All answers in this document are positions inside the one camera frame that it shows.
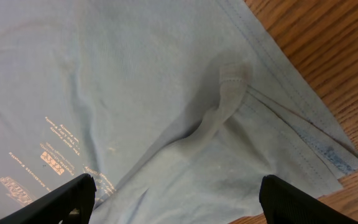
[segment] wood grain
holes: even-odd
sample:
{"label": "wood grain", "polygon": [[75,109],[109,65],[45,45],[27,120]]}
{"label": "wood grain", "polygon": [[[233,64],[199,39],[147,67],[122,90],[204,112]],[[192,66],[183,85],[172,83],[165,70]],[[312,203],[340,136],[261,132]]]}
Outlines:
{"label": "wood grain", "polygon": [[[358,150],[358,0],[245,0]],[[320,201],[358,221],[358,171]],[[235,224],[266,223],[263,215]]]}

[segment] stitched seam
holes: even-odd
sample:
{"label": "stitched seam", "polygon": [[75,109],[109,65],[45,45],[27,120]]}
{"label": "stitched seam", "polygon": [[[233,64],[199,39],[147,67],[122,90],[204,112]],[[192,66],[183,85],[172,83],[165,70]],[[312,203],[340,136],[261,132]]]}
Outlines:
{"label": "stitched seam", "polygon": [[[294,99],[292,98],[292,96],[290,94],[288,94],[288,92],[286,91],[286,88],[284,88],[284,86],[282,85],[282,83],[280,82],[280,80],[275,76],[275,74],[271,71],[270,67],[267,66],[267,64],[265,63],[265,61],[262,60],[262,57],[259,55],[259,53],[256,51],[255,47],[251,44],[250,40],[248,39],[247,35],[240,29],[240,27],[233,21],[232,17],[230,16],[230,14],[225,10],[225,8],[221,5],[221,3],[216,0],[217,4],[219,5],[219,7],[226,13],[226,15],[228,16],[228,18],[230,19],[230,21],[232,22],[232,24],[234,26],[237,27],[238,31],[242,34],[242,36],[248,41],[249,45],[252,47],[252,49],[254,50],[255,54],[259,57],[260,61],[262,62],[262,64],[264,65],[264,67],[268,70],[268,72],[276,79],[276,81],[278,82],[278,84],[283,88],[284,92],[287,94],[288,97],[290,97],[290,99],[292,101],[294,101]],[[268,57],[271,59],[271,61],[273,62],[273,64],[279,68],[279,70],[282,73],[281,68],[275,63],[275,60],[273,60],[273,58],[270,56],[270,54],[266,51],[266,49],[264,48],[264,46],[259,42],[259,39],[255,37],[254,33],[252,32],[251,29],[249,29],[249,26],[246,24],[245,20],[239,15],[239,13],[235,10],[235,8],[233,7],[233,5],[226,0],[227,4],[232,8],[232,10],[237,14],[237,16],[240,18],[240,20],[244,23],[244,25],[247,27],[247,29],[250,31],[251,35],[253,36],[254,39],[256,39],[256,41],[259,43],[259,45],[262,46],[263,50],[265,51],[265,53],[268,55]],[[285,79],[288,81],[288,84],[295,90],[295,92],[298,94],[298,96],[306,103],[306,105],[310,108],[310,110],[312,111],[312,113],[318,118],[316,111],[309,105],[309,103],[300,95],[300,93],[293,87],[292,83],[288,80],[288,78],[284,75]],[[309,117],[305,114],[305,112],[302,110],[302,108],[299,107],[299,105],[295,104],[295,106],[302,112],[302,114],[307,118],[308,121],[310,121]],[[325,124],[324,121],[322,121],[321,119],[319,119],[321,124],[324,126],[324,128],[327,128],[327,125]]]}
{"label": "stitched seam", "polygon": [[[250,107],[249,105],[247,104],[244,104],[244,106],[248,107],[250,110],[252,110],[256,115],[258,115],[260,118],[262,118],[263,120],[266,121],[266,123],[272,127],[274,130],[276,130],[276,132],[281,135],[282,137],[284,137],[292,146],[292,148],[295,149],[295,151],[297,152],[297,154],[307,163],[308,167],[311,168],[314,172],[314,174],[316,174],[318,176],[318,178],[321,180],[321,182],[330,190],[332,191],[332,189],[328,186],[328,184],[325,182],[325,180],[320,176],[320,173],[318,173],[316,171],[316,169],[310,164],[310,162],[302,155],[302,153],[300,153],[299,149],[284,135],[282,134],[275,126],[273,126],[272,124],[270,124],[266,119],[264,119],[261,115],[259,115],[255,109],[253,109],[252,107]],[[299,164],[299,166],[303,169],[303,165],[297,161],[297,163]],[[321,193],[324,193],[323,190],[321,190],[321,187],[316,184],[316,182],[313,180],[313,178],[311,178],[311,181],[312,183],[314,184],[314,186],[316,186],[320,191]]]}
{"label": "stitched seam", "polygon": [[340,171],[345,173],[346,175],[356,171],[353,169],[349,164],[347,164],[345,161],[343,161],[335,152],[334,149],[322,149],[317,145],[317,141],[315,139],[312,140],[312,138],[306,138],[304,135],[300,134],[300,137],[304,142],[310,143],[312,146],[314,146],[317,151],[324,156],[329,162],[334,164]]}
{"label": "stitched seam", "polygon": [[225,82],[244,82],[244,83],[246,83],[247,81],[245,81],[245,80],[243,80],[243,79],[235,79],[235,78],[232,78],[232,79],[222,80],[222,81],[220,82],[220,84],[225,83]]}
{"label": "stitched seam", "polygon": [[[267,56],[271,59],[271,61],[273,62],[273,64],[279,69],[279,71],[280,71],[280,73],[282,74],[283,72],[282,72],[282,69],[281,69],[281,67],[279,67],[277,64],[276,64],[276,62],[275,62],[275,60],[271,57],[271,55],[266,51],[266,49],[265,49],[265,47],[264,47],[264,45],[263,44],[261,44],[260,43],[260,41],[259,41],[259,39],[258,38],[256,38],[256,36],[255,36],[255,34],[253,33],[253,31],[252,31],[252,29],[250,29],[249,28],[249,26],[247,25],[247,23],[246,23],[246,21],[239,15],[239,13],[237,12],[237,10],[234,8],[234,6],[228,1],[228,0],[226,0],[226,2],[227,2],[227,4],[232,8],[232,10],[236,13],[236,15],[240,18],[240,20],[242,21],[242,23],[247,27],[247,30],[250,32],[250,34],[251,34],[251,36],[258,42],[258,44],[262,47],[262,49],[264,50],[264,52],[267,54]],[[293,86],[293,84],[292,84],[292,82],[287,78],[287,76],[283,76],[284,77],[284,79],[288,82],[288,84],[293,88],[293,90],[295,90],[295,92],[298,94],[298,96],[306,103],[306,105],[309,107],[309,109],[312,111],[312,113],[316,116],[316,117],[318,117],[317,116],[317,113],[316,113],[316,111],[313,109],[313,107],[312,106],[310,106],[310,104],[305,100],[305,98],[299,93],[299,91]],[[296,105],[296,107],[298,107],[298,109],[300,109],[301,110],[301,112],[303,113],[303,115],[305,115],[305,112],[298,106],[298,105]],[[324,126],[324,128],[327,128],[327,125],[325,124],[325,122],[322,120],[322,119],[319,119],[320,120],[320,122],[321,122],[321,124]]]}

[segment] wrinkled fabric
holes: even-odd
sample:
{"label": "wrinkled fabric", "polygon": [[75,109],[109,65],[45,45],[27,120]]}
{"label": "wrinkled fabric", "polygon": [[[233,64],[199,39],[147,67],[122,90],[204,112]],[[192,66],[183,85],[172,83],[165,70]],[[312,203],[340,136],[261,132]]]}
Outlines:
{"label": "wrinkled fabric", "polygon": [[[246,86],[219,82],[231,63]],[[261,212],[264,175],[319,197],[357,169],[241,0],[0,0],[0,218],[87,172],[94,223],[229,222]]]}

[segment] wooden table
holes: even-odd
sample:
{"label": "wooden table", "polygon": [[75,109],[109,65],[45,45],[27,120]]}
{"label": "wooden table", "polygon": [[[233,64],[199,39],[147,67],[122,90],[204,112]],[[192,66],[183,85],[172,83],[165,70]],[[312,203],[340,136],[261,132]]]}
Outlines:
{"label": "wooden table", "polygon": [[[358,0],[245,0],[358,150]],[[320,201],[358,221],[358,171]],[[263,215],[233,223],[265,223]]]}

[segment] t-shirt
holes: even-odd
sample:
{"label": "t-shirt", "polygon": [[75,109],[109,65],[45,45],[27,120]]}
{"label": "t-shirt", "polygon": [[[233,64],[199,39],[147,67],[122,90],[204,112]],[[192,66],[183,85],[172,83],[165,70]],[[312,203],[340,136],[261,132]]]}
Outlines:
{"label": "t-shirt", "polygon": [[[191,156],[162,149],[241,61],[248,93],[217,135]],[[92,220],[226,222],[261,212],[261,175],[339,189],[353,148],[241,0],[0,0],[0,218],[87,172]]]}

